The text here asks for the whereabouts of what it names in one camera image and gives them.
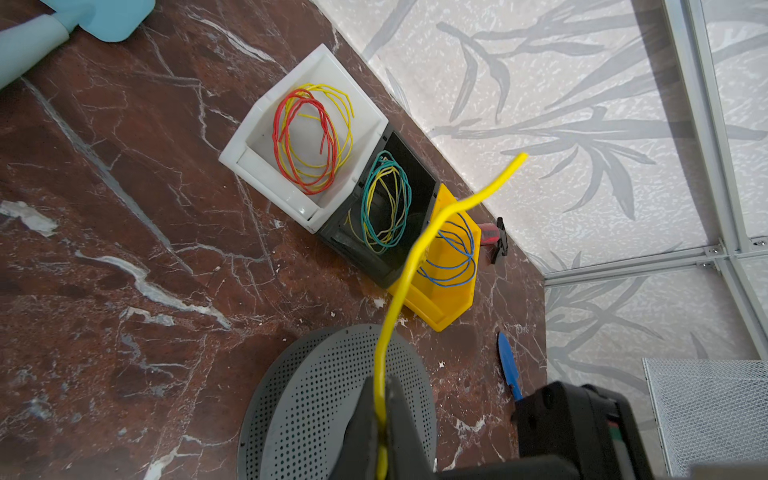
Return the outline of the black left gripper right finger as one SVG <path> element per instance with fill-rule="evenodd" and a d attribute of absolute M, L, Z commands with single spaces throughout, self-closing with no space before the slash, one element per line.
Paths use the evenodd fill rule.
<path fill-rule="evenodd" d="M 390 377 L 386 386 L 386 479 L 433 479 L 400 382 Z"/>

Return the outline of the black plastic bin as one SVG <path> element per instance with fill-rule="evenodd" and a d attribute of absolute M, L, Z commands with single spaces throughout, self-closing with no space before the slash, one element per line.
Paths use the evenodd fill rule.
<path fill-rule="evenodd" d="M 439 181 L 392 126 L 387 126 L 352 193 L 317 235 L 386 289 L 432 214 Z"/>

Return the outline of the light blue toy shovel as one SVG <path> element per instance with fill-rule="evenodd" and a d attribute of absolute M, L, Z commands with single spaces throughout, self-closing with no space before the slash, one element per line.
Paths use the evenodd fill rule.
<path fill-rule="evenodd" d="M 155 8 L 154 0 L 47 1 L 43 14 L 1 32 L 1 86 L 21 77 L 80 28 L 106 43 L 126 40 Z"/>

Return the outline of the white plastic bin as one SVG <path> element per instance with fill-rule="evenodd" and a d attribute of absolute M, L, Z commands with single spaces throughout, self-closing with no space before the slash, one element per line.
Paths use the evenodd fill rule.
<path fill-rule="evenodd" d="M 256 101 L 219 160 L 315 233 L 352 193 L 387 125 L 320 45 Z"/>

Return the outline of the grey perforated spool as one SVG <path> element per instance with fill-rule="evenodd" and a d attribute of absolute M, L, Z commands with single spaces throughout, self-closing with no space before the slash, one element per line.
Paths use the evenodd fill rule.
<path fill-rule="evenodd" d="M 315 330 L 269 367 L 243 420 L 240 479 L 326 479 L 364 382 L 373 372 L 377 324 Z"/>

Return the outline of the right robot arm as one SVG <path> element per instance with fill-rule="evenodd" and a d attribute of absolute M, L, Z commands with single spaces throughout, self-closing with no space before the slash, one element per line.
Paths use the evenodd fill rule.
<path fill-rule="evenodd" d="M 629 401 L 594 385 L 552 382 L 515 403 L 519 457 L 437 479 L 654 479 Z"/>

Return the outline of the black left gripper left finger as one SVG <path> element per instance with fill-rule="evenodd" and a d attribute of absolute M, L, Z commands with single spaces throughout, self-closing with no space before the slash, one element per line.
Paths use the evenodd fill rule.
<path fill-rule="evenodd" d="M 345 430 L 339 457 L 330 480 L 373 480 L 378 462 L 379 425 L 374 406 L 373 378 L 363 383 L 353 415 Z"/>

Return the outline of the yellow plastic bin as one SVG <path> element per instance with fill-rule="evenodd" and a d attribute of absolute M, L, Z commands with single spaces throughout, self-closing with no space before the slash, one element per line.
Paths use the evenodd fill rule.
<path fill-rule="evenodd" d="M 466 212 L 446 221 L 414 276 L 404 305 L 442 331 L 473 304 L 481 230 Z"/>

